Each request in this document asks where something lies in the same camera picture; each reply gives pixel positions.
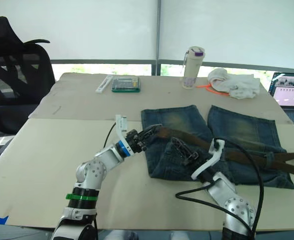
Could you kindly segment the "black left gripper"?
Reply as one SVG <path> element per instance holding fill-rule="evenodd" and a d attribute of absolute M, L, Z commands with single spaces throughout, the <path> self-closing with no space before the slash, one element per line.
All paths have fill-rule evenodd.
<path fill-rule="evenodd" d="M 162 128 L 162 124 L 153 124 L 148 126 L 141 132 L 135 129 L 129 131 L 125 140 L 134 153 L 141 153 L 147 150 L 147 146 L 153 144 L 158 138 L 158 132 Z"/>

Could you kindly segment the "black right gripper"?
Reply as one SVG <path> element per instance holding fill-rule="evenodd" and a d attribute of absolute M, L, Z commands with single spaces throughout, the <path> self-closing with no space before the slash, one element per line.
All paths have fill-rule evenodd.
<path fill-rule="evenodd" d="M 193 152 L 182 140 L 176 137 L 171 138 L 173 146 L 183 155 L 182 165 L 186 165 L 190 173 L 195 172 L 199 167 L 204 165 L 213 155 L 200 150 Z"/>

